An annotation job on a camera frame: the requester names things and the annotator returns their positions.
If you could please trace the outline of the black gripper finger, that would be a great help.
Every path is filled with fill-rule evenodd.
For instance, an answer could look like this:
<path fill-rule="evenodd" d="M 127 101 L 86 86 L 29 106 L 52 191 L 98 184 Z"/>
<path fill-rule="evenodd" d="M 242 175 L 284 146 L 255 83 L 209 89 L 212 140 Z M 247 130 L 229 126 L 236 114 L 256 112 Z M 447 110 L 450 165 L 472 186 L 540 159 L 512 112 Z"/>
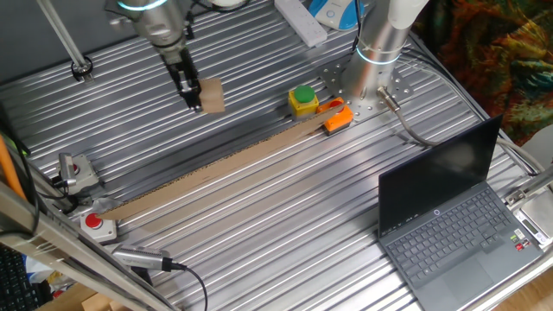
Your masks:
<path fill-rule="evenodd" d="M 179 94 L 186 102 L 189 109 L 202 112 L 200 101 L 201 87 L 197 79 L 184 79 L 179 82 Z"/>

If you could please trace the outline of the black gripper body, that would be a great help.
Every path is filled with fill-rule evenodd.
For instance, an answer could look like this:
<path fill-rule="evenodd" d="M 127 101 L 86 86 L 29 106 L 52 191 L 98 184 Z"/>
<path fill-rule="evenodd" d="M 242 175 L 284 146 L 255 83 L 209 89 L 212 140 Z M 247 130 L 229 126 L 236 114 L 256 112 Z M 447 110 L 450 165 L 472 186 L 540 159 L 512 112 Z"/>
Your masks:
<path fill-rule="evenodd" d="M 177 91 L 180 93 L 201 91 L 198 71 L 187 48 L 183 48 L 177 61 L 166 65 Z"/>

